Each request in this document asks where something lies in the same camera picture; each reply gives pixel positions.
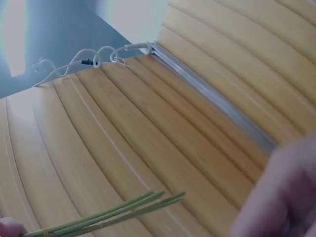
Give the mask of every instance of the rubber band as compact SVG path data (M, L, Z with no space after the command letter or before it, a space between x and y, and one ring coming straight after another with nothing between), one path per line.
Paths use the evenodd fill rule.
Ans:
M43 235L44 235L44 237L50 237L48 229L43 230Z

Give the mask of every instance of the wall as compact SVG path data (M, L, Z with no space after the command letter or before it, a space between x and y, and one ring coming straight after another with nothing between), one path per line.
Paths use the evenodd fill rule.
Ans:
M104 45L117 48L129 43L93 11L86 8L83 1L28 1L27 17L26 72L12 78L5 56L1 53L0 97L27 89L45 78L51 72L49 67L47 67L47 72L40 75L31 70L31 66L41 57L51 59L56 66L62 66L68 64L83 48L98 50ZM140 54L140 51L123 52L122 57L132 57L137 54ZM104 60L108 59L108 56L109 52L102 54ZM92 55L83 55L82 59L84 58L92 59ZM86 67L76 66L71 69L71 72L83 70Z
M152 42L158 39L168 2L95 0L95 12L130 42Z

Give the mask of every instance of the bundle of stems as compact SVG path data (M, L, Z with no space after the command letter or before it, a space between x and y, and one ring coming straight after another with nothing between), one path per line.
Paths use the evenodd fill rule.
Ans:
M126 201L110 210L72 221L63 225L51 227L45 230L24 234L22 237L76 237L86 233L112 226L133 218L138 218L158 209L173 205L182 201L185 193L159 200L164 191L153 192Z

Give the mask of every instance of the white wire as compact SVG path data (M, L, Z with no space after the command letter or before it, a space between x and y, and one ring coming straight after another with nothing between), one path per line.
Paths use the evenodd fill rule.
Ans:
M126 65L124 59L119 57L119 52L122 50L128 51L128 50L132 50L132 49L141 49L141 48L147 49L147 51L146 51L147 54L149 54L153 49L152 45L148 42L138 43L138 44L129 44L129 45L125 45L124 47L121 47L118 49L115 49L111 46L104 46L104 47L100 48L98 51L95 51L94 49L91 49L91 48L85 48L85 49L80 50L73 57L73 59L70 61L69 64L62 66L62 67L59 67L59 68L56 68L54 63L51 60L41 58L41 59L39 59L39 61L35 65L33 65L33 68L35 69L35 71L37 72L40 68L43 68L43 64L45 64L45 63L48 63L53 68L53 71L47 77L45 77L44 80L36 83L32 87L39 86L39 85L45 83L48 80L48 78L54 73L56 73L58 77L65 77L66 75L68 75L69 68L71 66L81 64L81 60L79 60L79 61L76 61L76 60L84 52L91 52L94 54L94 57L93 57L93 67L94 68L99 68L101 66L101 64L107 64L107 63L120 63L120 64L128 67L128 65ZM103 62L102 58L100 56L101 51L103 51L105 49L109 49L112 51L112 53L110 54L110 61L109 62ZM64 74L60 74L59 71L65 69L65 68L66 68L66 71L64 72Z

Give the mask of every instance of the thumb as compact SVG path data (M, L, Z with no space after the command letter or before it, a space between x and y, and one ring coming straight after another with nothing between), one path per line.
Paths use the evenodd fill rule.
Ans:
M306 232L304 237L315 237L316 236L316 223L314 223Z

